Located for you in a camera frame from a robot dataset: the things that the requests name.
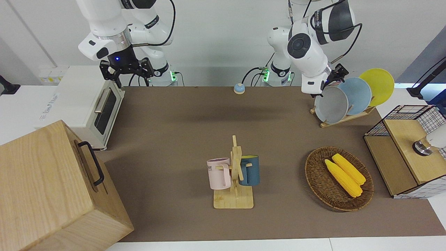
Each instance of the mug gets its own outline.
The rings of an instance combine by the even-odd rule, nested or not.
[[[260,183],[259,156],[244,155],[240,163],[243,180],[239,180],[242,186],[256,186]]]
[[[207,173],[211,189],[221,190],[231,187],[230,164],[231,160],[229,158],[216,158],[207,161]]]

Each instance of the wire basket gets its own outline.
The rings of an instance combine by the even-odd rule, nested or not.
[[[361,196],[352,198],[328,171],[324,160],[339,153],[355,166],[366,179],[361,185]],[[364,164],[353,154],[341,148],[324,146],[310,153],[305,162],[305,176],[311,190],[328,206],[341,211],[359,210],[373,197],[373,180]]]

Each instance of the yellow plate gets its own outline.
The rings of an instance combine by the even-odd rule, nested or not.
[[[370,102],[370,106],[377,106],[386,102],[393,93],[395,81],[392,75],[384,69],[373,68],[367,70],[359,78],[367,82],[372,90],[374,98]]]

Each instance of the wooden box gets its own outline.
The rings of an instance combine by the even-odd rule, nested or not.
[[[102,251],[133,231],[104,163],[80,142],[58,121],[0,146],[0,250]]]
[[[433,189],[427,186],[435,183],[438,190],[439,179],[446,175],[445,159],[438,151],[421,156],[412,149],[413,142],[426,136],[417,120],[384,119],[384,126],[389,136],[364,139],[390,195],[411,193],[411,197],[430,197]]]

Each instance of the light blue plate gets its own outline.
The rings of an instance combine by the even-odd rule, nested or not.
[[[341,89],[348,99],[348,105],[353,105],[347,115],[355,115],[363,112],[372,99],[372,91],[370,86],[360,78],[349,78],[344,83],[340,83],[338,88]]]

